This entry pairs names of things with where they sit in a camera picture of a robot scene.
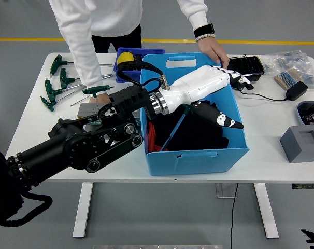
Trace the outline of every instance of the robotic finger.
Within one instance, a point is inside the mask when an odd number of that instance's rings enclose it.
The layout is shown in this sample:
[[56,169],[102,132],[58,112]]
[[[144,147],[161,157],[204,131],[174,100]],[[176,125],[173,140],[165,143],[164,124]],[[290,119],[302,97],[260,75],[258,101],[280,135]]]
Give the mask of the robotic finger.
[[229,118],[208,101],[197,101],[192,104],[191,112],[193,115],[211,123],[215,126],[243,129],[244,125]]

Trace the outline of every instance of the black charger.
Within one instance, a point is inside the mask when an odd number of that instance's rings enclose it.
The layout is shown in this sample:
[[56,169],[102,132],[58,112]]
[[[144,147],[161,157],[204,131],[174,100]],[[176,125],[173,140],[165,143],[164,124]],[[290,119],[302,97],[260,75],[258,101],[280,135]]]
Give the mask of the black charger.
[[242,89],[240,89],[240,88],[237,88],[237,89],[233,88],[233,89],[238,90],[240,93],[245,94],[245,95],[257,95],[257,96],[263,97],[263,98],[268,99],[268,100],[283,102],[286,100],[290,100],[290,101],[297,100],[300,96],[302,96],[303,94],[306,93],[308,86],[306,84],[304,84],[302,81],[299,81],[298,83],[296,83],[295,85],[293,85],[291,88],[289,88],[286,91],[286,98],[284,98],[283,100],[271,99],[271,98],[268,98],[268,97],[263,96],[263,95],[258,94],[258,93],[245,93],[245,92],[242,92]]
[[306,93],[308,86],[302,81],[299,81],[286,91],[286,98],[290,101],[297,100],[300,96]]

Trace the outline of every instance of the red fabric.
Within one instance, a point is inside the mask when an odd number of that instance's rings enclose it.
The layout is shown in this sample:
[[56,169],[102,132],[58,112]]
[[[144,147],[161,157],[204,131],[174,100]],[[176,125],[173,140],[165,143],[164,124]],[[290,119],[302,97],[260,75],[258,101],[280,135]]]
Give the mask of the red fabric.
[[148,125],[149,133],[148,133],[148,152],[157,152],[161,151],[162,147],[159,145],[155,145],[156,141],[156,131],[155,131],[155,126],[152,122],[149,122]]

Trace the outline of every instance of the plastic bag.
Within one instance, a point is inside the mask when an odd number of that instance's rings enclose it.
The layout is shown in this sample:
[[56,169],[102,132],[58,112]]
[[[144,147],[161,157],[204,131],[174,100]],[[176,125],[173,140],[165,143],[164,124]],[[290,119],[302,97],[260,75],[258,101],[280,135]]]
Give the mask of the plastic bag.
[[268,54],[262,60],[262,63],[266,75],[278,76],[288,70],[296,70],[301,81],[308,86],[308,89],[314,90],[314,69],[306,53],[295,50]]

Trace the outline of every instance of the gray floor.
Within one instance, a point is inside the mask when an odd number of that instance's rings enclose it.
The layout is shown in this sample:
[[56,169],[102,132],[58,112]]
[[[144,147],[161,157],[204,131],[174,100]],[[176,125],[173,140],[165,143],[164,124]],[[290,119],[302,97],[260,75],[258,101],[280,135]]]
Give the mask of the gray floor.
[[[314,41],[314,0],[206,1],[217,39]],[[176,1],[144,1],[143,38],[192,39]],[[61,37],[47,1],[0,1],[0,37]],[[229,45],[228,54],[267,54],[314,46]],[[198,51],[196,44],[144,44],[166,52]],[[0,151],[6,153],[25,104],[52,52],[65,43],[0,42]],[[38,120],[31,124],[38,125]],[[222,244],[230,246],[231,200],[213,184],[95,184],[87,236],[73,239],[78,183],[42,183],[34,192],[52,207],[20,228],[0,227],[0,248],[92,248],[96,244]],[[301,228],[314,231],[314,190],[268,184],[279,239],[266,239],[254,188],[239,184],[234,248],[309,248]],[[26,201],[19,214],[36,204]]]

